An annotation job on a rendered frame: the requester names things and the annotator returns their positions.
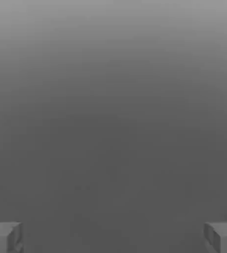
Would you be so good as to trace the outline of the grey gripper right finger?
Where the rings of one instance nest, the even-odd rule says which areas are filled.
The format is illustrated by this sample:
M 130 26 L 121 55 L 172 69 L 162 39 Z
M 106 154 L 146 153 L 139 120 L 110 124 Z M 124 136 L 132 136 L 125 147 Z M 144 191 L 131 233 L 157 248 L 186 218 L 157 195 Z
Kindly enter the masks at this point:
M 227 253 L 227 222 L 206 222 L 203 237 L 208 253 Z

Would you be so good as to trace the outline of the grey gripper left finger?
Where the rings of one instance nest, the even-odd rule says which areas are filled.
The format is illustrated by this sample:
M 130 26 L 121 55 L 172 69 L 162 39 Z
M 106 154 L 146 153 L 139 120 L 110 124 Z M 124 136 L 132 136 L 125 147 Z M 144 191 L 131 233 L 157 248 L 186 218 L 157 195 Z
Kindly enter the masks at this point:
M 0 222 L 0 253 L 24 253 L 23 223 Z

